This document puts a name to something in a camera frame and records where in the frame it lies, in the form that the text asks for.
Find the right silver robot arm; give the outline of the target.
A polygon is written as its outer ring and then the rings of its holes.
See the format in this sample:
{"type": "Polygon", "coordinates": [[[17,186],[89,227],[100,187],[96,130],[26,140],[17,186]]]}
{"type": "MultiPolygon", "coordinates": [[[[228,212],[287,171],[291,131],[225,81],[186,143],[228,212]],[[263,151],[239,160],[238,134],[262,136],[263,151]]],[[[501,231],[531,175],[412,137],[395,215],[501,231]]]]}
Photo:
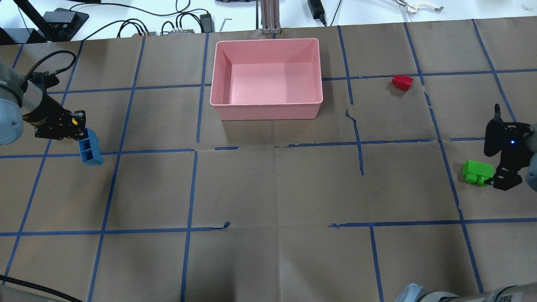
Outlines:
{"type": "Polygon", "coordinates": [[[499,152],[500,161],[491,185],[507,191],[525,180],[528,187],[536,191],[536,124],[529,126],[529,131],[521,136],[506,140],[506,143],[499,152]]]}

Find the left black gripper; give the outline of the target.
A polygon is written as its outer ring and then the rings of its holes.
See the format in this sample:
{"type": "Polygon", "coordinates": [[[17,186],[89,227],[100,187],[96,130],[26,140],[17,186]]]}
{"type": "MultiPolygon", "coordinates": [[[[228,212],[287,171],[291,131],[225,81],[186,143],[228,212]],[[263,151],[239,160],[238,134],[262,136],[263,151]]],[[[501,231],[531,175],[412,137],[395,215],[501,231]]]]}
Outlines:
{"type": "Polygon", "coordinates": [[[47,94],[43,95],[42,101],[35,109],[23,114],[23,121],[35,128],[34,134],[37,138],[53,140],[86,138],[86,112],[69,111],[47,94]]]}

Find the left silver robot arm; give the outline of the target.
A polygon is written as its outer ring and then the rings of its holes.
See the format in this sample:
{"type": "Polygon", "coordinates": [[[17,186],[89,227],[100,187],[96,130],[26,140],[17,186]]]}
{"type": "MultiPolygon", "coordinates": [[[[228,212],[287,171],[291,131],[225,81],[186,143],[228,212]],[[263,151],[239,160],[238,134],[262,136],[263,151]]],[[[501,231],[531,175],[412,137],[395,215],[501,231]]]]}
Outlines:
{"type": "Polygon", "coordinates": [[[23,123],[34,127],[41,139],[74,139],[88,137],[86,112],[69,111],[47,94],[59,84],[54,73],[32,72],[25,78],[15,69],[1,63],[0,78],[0,143],[9,145],[23,134],[23,123]]]}

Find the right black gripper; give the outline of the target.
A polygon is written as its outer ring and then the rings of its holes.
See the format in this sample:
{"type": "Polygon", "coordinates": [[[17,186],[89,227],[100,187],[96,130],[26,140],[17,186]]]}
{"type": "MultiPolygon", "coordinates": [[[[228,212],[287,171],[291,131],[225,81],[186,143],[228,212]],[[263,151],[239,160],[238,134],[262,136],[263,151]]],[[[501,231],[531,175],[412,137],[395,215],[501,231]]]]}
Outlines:
{"type": "Polygon", "coordinates": [[[499,166],[495,170],[492,186],[495,189],[507,191],[522,183],[518,172],[529,166],[529,151],[501,151],[499,166]]]}

